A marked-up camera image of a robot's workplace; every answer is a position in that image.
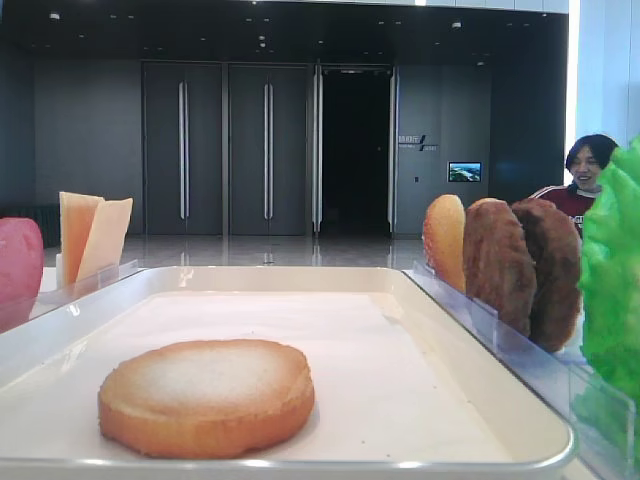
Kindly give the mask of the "round bread slice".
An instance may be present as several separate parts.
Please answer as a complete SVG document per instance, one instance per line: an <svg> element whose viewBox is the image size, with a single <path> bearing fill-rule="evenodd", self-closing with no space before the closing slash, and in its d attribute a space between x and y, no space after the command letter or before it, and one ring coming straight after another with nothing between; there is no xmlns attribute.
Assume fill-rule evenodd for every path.
<svg viewBox="0 0 640 480"><path fill-rule="evenodd" d="M121 362L98 393L101 434L138 453L229 459L295 436L315 389L306 356L261 339L179 342Z"/></svg>

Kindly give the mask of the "upright bread slice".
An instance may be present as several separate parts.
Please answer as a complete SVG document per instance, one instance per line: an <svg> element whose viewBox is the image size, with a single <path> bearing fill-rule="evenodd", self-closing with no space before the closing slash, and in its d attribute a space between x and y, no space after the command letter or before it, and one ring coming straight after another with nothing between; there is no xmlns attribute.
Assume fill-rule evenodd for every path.
<svg viewBox="0 0 640 480"><path fill-rule="evenodd" d="M457 195L437 197L427 208L423 244L427 264L451 287L466 292L463 234L466 214Z"/></svg>

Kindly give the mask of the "front brown meat patty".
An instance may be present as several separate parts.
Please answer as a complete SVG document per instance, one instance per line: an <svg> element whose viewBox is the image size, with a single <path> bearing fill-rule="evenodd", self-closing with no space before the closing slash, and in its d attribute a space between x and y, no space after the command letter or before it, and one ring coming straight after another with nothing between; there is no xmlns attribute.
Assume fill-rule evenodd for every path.
<svg viewBox="0 0 640 480"><path fill-rule="evenodd" d="M484 198L466 210L463 271L469 296L492 307L519 334L530 335L536 272L524 230L506 202Z"/></svg>

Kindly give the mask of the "brown meat patty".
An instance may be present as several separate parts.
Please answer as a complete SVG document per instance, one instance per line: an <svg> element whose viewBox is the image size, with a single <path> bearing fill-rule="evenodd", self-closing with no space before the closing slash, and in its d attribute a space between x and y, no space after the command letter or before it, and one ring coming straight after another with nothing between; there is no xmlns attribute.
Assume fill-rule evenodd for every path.
<svg viewBox="0 0 640 480"><path fill-rule="evenodd" d="M463 271L469 296L492 307L519 334L530 335L536 272L524 230L506 202L484 198L466 210Z"/></svg>
<svg viewBox="0 0 640 480"><path fill-rule="evenodd" d="M527 198L511 209L523 227L536 272L529 339L557 352L572 337L581 311L581 240L573 220L550 201Z"/></svg>

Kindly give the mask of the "pale yellow cheese slice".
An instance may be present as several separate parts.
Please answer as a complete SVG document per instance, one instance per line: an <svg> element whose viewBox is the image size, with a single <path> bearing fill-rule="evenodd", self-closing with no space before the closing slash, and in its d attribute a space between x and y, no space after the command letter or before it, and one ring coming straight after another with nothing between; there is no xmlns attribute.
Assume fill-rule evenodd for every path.
<svg viewBox="0 0 640 480"><path fill-rule="evenodd" d="M133 199L107 200L97 206L76 281L120 263Z"/></svg>

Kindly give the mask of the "rear brown meat patty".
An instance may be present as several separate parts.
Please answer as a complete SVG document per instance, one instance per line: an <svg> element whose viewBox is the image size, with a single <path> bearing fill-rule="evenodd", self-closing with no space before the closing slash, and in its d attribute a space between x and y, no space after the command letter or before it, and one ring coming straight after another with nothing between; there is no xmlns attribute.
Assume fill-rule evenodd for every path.
<svg viewBox="0 0 640 480"><path fill-rule="evenodd" d="M572 337L581 311L581 240L573 220L550 201L527 198L511 209L523 227L536 272L529 339L557 352Z"/></svg>

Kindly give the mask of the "orange cheese slice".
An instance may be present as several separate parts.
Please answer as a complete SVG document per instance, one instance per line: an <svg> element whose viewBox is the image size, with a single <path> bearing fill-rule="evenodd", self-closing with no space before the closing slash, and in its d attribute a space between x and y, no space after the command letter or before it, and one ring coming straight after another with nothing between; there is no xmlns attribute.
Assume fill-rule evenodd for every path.
<svg viewBox="0 0 640 480"><path fill-rule="evenodd" d="M105 199L61 191L59 202L62 281L67 286L77 279L96 210Z"/></svg>

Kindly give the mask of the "red tomato slice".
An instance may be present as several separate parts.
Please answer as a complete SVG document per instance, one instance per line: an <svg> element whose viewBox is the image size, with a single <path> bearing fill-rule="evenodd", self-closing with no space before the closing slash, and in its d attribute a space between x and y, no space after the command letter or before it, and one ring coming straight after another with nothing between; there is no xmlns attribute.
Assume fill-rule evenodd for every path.
<svg viewBox="0 0 640 480"><path fill-rule="evenodd" d="M39 292L44 269L44 247L34 220L1 219L1 304L29 300Z"/></svg>

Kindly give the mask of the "green lettuce leaf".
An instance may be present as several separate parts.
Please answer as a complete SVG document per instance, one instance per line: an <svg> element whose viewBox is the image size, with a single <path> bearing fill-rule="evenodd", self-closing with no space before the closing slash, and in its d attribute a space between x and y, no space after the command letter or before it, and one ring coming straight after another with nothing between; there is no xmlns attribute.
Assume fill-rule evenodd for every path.
<svg viewBox="0 0 640 480"><path fill-rule="evenodd" d="M609 386L639 406L639 139L617 147L583 224L581 351Z"/></svg>

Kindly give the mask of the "middle dark double door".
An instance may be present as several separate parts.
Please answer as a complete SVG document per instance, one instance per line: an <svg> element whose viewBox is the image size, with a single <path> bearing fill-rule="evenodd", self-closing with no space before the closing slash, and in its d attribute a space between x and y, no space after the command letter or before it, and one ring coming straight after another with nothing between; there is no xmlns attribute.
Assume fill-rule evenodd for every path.
<svg viewBox="0 0 640 480"><path fill-rule="evenodd" d="M232 66L229 100L231 233L305 234L306 70Z"/></svg>

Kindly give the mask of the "dark double door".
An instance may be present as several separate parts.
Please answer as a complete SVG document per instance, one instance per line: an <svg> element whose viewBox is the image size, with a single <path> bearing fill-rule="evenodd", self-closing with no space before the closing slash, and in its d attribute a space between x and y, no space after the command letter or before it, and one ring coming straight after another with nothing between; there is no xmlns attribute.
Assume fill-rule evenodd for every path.
<svg viewBox="0 0 640 480"><path fill-rule="evenodd" d="M222 73L218 65L144 66L146 231L222 233Z"/></svg>
<svg viewBox="0 0 640 480"><path fill-rule="evenodd" d="M229 100L231 233L305 234L306 70L232 66Z"/></svg>

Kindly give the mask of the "white serving tray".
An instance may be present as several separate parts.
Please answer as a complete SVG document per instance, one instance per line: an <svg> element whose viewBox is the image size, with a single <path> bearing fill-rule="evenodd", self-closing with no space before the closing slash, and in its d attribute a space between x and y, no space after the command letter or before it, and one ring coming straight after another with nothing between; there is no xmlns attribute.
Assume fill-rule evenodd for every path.
<svg viewBox="0 0 640 480"><path fill-rule="evenodd" d="M57 358L116 316L165 293L387 294L397 322L423 353L434 353L508 453L505 461L232 461L13 458L5 479L567 479L577 437L560 414L526 387L407 274L384 268L164 267L135 273L1 337L1 392Z"/></svg>

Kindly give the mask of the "white paper tray liner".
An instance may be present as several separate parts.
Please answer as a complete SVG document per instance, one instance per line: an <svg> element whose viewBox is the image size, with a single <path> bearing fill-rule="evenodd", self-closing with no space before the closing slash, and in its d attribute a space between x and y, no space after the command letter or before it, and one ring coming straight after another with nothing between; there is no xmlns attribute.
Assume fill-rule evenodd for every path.
<svg viewBox="0 0 640 480"><path fill-rule="evenodd" d="M489 462L508 453L387 294L165 293L116 316L1 392L1 453L128 460L102 437L97 392L121 361L180 341L261 338L307 357L314 414L264 460Z"/></svg>

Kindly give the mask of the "open glass door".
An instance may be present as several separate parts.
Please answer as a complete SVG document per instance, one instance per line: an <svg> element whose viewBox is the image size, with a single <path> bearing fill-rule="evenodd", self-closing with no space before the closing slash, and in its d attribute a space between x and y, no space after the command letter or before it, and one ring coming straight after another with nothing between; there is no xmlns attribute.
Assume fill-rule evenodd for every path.
<svg viewBox="0 0 640 480"><path fill-rule="evenodd" d="M312 222L313 235L321 231L323 218L323 68L314 66L314 134L313 134L313 186Z"/></svg>

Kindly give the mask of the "left dark double door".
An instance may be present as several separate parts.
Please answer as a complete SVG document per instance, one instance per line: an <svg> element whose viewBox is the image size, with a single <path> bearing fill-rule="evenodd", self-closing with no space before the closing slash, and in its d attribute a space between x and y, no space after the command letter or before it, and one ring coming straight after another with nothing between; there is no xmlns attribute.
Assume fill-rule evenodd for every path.
<svg viewBox="0 0 640 480"><path fill-rule="evenodd" d="M144 66L146 231L222 233L222 73L218 65Z"/></svg>

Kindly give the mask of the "left clear acrylic rack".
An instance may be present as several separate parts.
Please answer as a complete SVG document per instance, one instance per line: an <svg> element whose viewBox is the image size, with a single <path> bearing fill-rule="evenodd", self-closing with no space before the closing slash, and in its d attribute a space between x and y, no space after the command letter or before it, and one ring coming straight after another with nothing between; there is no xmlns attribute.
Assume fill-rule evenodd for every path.
<svg viewBox="0 0 640 480"><path fill-rule="evenodd" d="M25 299L1 307L1 332L8 332L57 308L70 305L84 296L97 292L140 270L138 260L98 271L93 276L57 290L40 292L33 299Z"/></svg>

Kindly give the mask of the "clear acrylic rack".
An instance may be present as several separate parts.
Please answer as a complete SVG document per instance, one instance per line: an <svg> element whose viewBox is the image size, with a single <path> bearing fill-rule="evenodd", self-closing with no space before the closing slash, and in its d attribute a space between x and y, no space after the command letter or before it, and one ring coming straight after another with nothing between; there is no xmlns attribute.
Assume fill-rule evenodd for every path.
<svg viewBox="0 0 640 480"><path fill-rule="evenodd" d="M93 276L57 290L40 292L33 299L25 299L1 307L1 332L8 332L57 308L70 305L84 296L97 292L140 270L138 260L98 271Z"/></svg>
<svg viewBox="0 0 640 480"><path fill-rule="evenodd" d="M639 414L632 399L601 379L578 353L545 352L498 320L491 307L458 292L426 265L416 262L406 273L569 421L578 435L578 456L598 479L639 477Z"/></svg>

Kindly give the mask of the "person in maroon shirt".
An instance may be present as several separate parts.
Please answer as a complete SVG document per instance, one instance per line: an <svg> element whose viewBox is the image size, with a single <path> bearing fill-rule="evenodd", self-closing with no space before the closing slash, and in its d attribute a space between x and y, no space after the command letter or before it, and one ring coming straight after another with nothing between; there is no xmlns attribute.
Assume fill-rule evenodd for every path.
<svg viewBox="0 0 640 480"><path fill-rule="evenodd" d="M547 186L530 195L550 201L573 221L580 237L583 219L601 193L598 177L608 165L618 143L604 134L591 134L579 138L569 150L565 168L572 175L568 186Z"/></svg>

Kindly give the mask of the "right clear acrylic rack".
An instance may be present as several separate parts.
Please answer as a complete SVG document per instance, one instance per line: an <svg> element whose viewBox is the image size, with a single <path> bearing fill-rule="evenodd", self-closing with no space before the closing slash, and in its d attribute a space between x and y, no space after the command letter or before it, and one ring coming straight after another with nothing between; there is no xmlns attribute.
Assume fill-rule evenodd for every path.
<svg viewBox="0 0 640 480"><path fill-rule="evenodd" d="M458 292L426 265L416 262L406 273L569 421L578 435L578 456L598 479L639 477L639 414L632 399L601 379L578 353L545 352L498 320L491 307Z"/></svg>

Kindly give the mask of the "wall sign lettering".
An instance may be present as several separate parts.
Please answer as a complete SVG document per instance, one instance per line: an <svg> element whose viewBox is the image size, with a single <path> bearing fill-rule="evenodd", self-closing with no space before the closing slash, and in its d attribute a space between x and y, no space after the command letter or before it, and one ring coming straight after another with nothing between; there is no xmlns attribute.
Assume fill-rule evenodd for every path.
<svg viewBox="0 0 640 480"><path fill-rule="evenodd" d="M427 141L426 135L399 135L398 146L419 152L435 152L439 149L438 144Z"/></svg>

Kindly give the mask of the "small wall screen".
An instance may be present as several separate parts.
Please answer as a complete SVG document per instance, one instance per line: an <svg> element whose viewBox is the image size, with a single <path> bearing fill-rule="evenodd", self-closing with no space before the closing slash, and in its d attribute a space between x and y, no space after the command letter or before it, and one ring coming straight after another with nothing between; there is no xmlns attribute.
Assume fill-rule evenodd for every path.
<svg viewBox="0 0 640 480"><path fill-rule="evenodd" d="M448 181L454 183L476 183L482 180L481 162L449 162Z"/></svg>

